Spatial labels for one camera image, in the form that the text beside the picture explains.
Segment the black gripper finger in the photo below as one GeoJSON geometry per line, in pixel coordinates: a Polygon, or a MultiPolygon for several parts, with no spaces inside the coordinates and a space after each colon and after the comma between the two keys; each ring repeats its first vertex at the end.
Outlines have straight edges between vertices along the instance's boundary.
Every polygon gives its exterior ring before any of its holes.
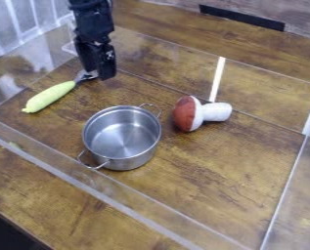
{"type": "Polygon", "coordinates": [[[86,72],[96,70],[96,46],[90,42],[82,42],[78,37],[74,39],[74,44],[82,68],[86,72]]]}
{"type": "Polygon", "coordinates": [[[105,43],[96,46],[97,72],[101,80],[113,78],[117,74],[116,50],[115,46],[105,43]]]}

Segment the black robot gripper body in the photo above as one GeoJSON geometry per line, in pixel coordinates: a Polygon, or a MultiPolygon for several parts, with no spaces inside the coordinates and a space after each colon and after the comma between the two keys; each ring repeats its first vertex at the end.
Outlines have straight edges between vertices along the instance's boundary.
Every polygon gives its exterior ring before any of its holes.
{"type": "Polygon", "coordinates": [[[76,42],[109,44],[115,31],[112,0],[69,0],[76,17],[76,42]]]}

